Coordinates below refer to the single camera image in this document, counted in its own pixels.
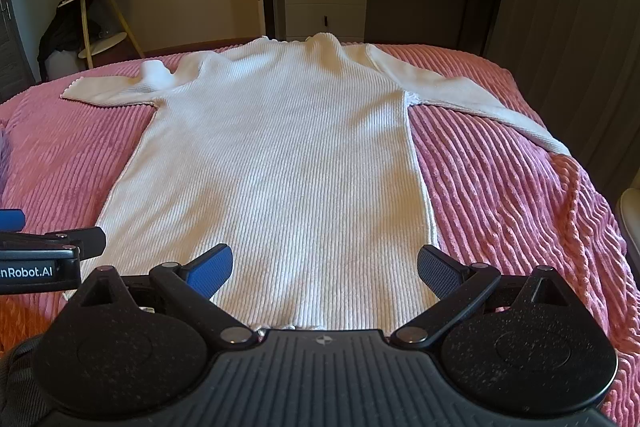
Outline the grey bedside cabinet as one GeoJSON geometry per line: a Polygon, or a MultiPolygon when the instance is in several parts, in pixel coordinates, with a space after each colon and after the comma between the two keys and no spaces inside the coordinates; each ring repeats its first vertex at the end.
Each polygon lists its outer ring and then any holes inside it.
{"type": "Polygon", "coordinates": [[[284,0],[285,37],[305,40],[329,32],[343,42],[363,42],[367,0],[284,0]]]}

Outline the white ribbed knit sweater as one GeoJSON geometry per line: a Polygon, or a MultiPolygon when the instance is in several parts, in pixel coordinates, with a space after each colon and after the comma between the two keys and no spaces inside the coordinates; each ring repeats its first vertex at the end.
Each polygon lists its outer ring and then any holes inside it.
{"type": "Polygon", "coordinates": [[[68,101],[155,114],[99,215],[119,273],[227,244],[218,306],[259,329],[391,332],[436,303],[416,272],[437,239],[408,121],[426,103],[491,119],[552,153],[565,146],[468,78],[446,78],[329,34],[259,38],[84,77],[68,101]]]}

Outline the yellow tripod side table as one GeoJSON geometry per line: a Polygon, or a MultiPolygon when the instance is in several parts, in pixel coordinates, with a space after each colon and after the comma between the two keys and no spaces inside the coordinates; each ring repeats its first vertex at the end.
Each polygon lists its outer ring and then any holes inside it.
{"type": "Polygon", "coordinates": [[[102,65],[111,55],[145,58],[118,0],[62,0],[56,10],[79,16],[81,42],[77,57],[88,69],[102,65]]]}

